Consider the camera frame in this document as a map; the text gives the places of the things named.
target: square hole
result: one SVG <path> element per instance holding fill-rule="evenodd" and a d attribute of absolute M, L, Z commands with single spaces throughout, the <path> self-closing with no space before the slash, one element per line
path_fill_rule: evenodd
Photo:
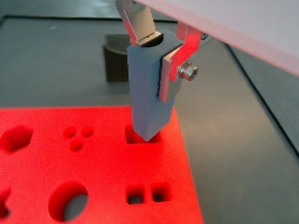
<path fill-rule="evenodd" d="M 160 132 L 147 142 L 135 132 L 132 125 L 126 126 L 126 142 L 128 144 L 158 144 L 162 142 Z"/>
<path fill-rule="evenodd" d="M 146 190 L 143 185 L 130 185 L 127 187 L 126 202 L 128 205 L 146 203 Z"/>
<path fill-rule="evenodd" d="M 152 198 L 154 202 L 166 202 L 172 199 L 171 187 L 168 183 L 152 184 Z"/>

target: dark gray object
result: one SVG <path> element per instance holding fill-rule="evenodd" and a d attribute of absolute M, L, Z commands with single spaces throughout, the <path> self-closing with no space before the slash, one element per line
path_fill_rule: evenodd
<path fill-rule="evenodd" d="M 107 81 L 128 81 L 127 48 L 130 37 L 127 34 L 108 34 L 103 46 L 106 55 Z"/>

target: circular hole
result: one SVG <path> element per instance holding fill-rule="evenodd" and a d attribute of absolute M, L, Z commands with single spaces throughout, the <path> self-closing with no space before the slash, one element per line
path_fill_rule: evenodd
<path fill-rule="evenodd" d="M 78 133 L 78 130 L 75 127 L 68 127 L 64 131 L 63 131 L 63 136 L 64 137 L 75 137 Z"/>
<path fill-rule="evenodd" d="M 8 129 L 0 138 L 2 147 L 8 152 L 16 152 L 24 147 L 27 147 L 32 141 L 34 129 L 19 125 Z"/>
<path fill-rule="evenodd" d="M 74 221 L 83 213 L 88 204 L 88 191 L 84 185 L 71 181 L 55 190 L 48 205 L 51 217 L 59 221 Z"/>
<path fill-rule="evenodd" d="M 0 219 L 7 219 L 11 216 L 11 211 L 6 208 L 6 204 L 0 203 Z"/>
<path fill-rule="evenodd" d="M 70 149 L 71 149 L 72 151 L 80 151 L 82 148 L 83 148 L 83 142 L 82 142 L 79 139 L 74 140 L 74 141 L 70 143 Z"/>
<path fill-rule="evenodd" d="M 94 128 L 91 126 L 84 127 L 80 134 L 84 137 L 91 137 L 94 135 Z"/>

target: cutout hole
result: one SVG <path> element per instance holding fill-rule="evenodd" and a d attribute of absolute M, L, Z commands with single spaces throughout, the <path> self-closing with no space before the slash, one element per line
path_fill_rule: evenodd
<path fill-rule="evenodd" d="M 168 183 L 152 184 L 154 202 L 166 202 L 172 199 L 171 187 Z"/>
<path fill-rule="evenodd" d="M 128 144 L 158 144 L 162 142 L 160 132 L 147 142 L 134 131 L 132 125 L 126 126 L 126 142 Z"/>
<path fill-rule="evenodd" d="M 126 202 L 128 205 L 146 203 L 146 192 L 142 185 L 131 185 L 126 191 Z"/>
<path fill-rule="evenodd" d="M 8 152 L 16 152 L 24 147 L 27 147 L 32 141 L 34 137 L 34 129 L 19 125 L 14 128 L 8 129 L 4 134 L 2 135 L 2 147 Z"/>
<path fill-rule="evenodd" d="M 6 190 L 0 194 L 0 220 L 7 219 L 11 216 L 11 211 L 8 210 L 6 206 L 6 200 L 8 199 L 11 195 L 11 190 Z"/>
<path fill-rule="evenodd" d="M 94 128 L 91 126 L 87 126 L 82 129 L 82 132 L 80 134 L 84 136 L 84 137 L 91 137 L 94 135 Z"/>
<path fill-rule="evenodd" d="M 66 206 L 64 213 L 63 213 L 64 221 L 75 220 L 76 217 L 82 214 L 88 204 L 88 198 L 90 198 L 88 195 L 83 193 L 75 196 L 70 200 L 70 203 Z"/>
<path fill-rule="evenodd" d="M 67 137 L 67 138 L 70 138 L 70 137 L 75 137 L 75 135 L 76 135 L 76 133 L 78 133 L 78 129 L 76 129 L 76 127 L 68 127 L 64 131 L 63 131 L 63 136 L 64 137 Z"/>
<path fill-rule="evenodd" d="M 70 149 L 72 151 L 80 151 L 83 149 L 83 142 L 79 139 L 75 139 L 70 143 Z"/>
<path fill-rule="evenodd" d="M 51 196 L 50 215 L 59 222 L 74 221 L 82 215 L 87 204 L 87 188 L 79 182 L 67 182 L 59 186 Z"/>

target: small round hole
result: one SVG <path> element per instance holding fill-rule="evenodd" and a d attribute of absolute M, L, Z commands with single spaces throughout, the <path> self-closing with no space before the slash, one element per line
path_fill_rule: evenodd
<path fill-rule="evenodd" d="M 63 131 L 63 136 L 64 137 L 75 137 L 78 133 L 76 127 L 68 127 L 64 131 Z"/>
<path fill-rule="evenodd" d="M 59 186 L 54 192 L 48 211 L 51 217 L 59 222 L 74 221 L 87 207 L 88 191 L 87 188 L 75 181 Z"/>
<path fill-rule="evenodd" d="M 87 126 L 82 129 L 82 132 L 80 134 L 84 136 L 84 137 L 91 137 L 94 135 L 94 128 L 91 126 Z"/>
<path fill-rule="evenodd" d="M 83 148 L 83 142 L 82 140 L 76 139 L 70 143 L 70 149 L 72 151 L 80 151 Z"/>

